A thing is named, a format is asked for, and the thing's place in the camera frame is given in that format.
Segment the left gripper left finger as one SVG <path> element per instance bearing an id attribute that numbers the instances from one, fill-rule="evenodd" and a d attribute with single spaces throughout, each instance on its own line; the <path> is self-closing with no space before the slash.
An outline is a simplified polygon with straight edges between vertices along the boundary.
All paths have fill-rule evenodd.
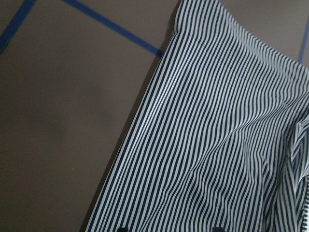
<path id="1" fill-rule="evenodd" d="M 117 232 L 128 232 L 128 227 L 121 227 L 117 229 Z"/>

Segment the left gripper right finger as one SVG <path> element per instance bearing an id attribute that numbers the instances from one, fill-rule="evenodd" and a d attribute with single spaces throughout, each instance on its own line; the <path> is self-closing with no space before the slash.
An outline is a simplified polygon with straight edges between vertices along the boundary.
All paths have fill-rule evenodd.
<path id="1" fill-rule="evenodd" d="M 212 232 L 224 232 L 224 229 L 222 227 L 213 227 Z"/>

